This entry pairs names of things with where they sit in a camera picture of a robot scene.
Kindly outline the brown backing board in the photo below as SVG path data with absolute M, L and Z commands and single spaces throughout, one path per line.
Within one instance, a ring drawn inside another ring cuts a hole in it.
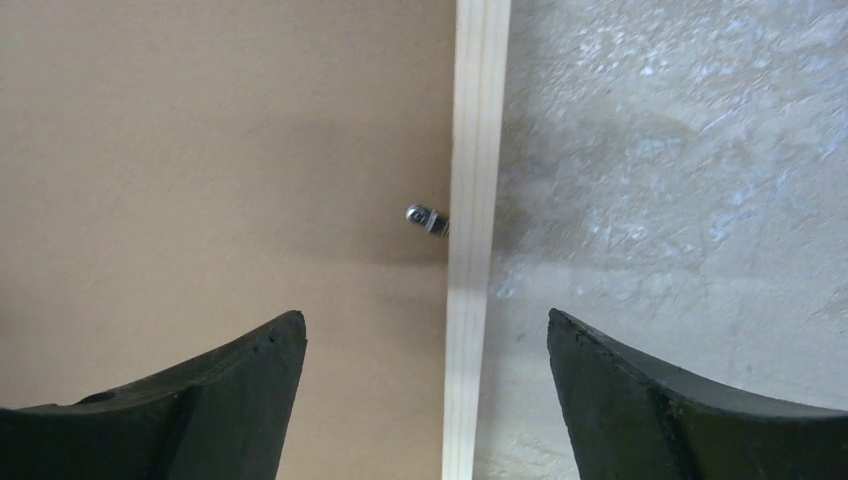
M 279 475 L 441 475 L 451 1 L 5 1 L 1 402 L 73 403 L 289 310 Z

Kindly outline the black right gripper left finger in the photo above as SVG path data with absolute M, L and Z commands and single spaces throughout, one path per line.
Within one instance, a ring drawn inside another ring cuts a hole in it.
M 5 479 L 273 479 L 307 347 L 298 311 L 68 405 L 1 412 Z

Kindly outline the light wooden picture frame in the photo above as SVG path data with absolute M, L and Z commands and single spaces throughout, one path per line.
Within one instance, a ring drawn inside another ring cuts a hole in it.
M 441 476 L 473 476 L 511 3 L 457 4 Z

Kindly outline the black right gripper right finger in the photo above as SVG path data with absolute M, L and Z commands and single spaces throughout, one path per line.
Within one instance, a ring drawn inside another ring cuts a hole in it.
M 584 479 L 843 479 L 847 414 L 737 389 L 549 313 L 547 346 Z

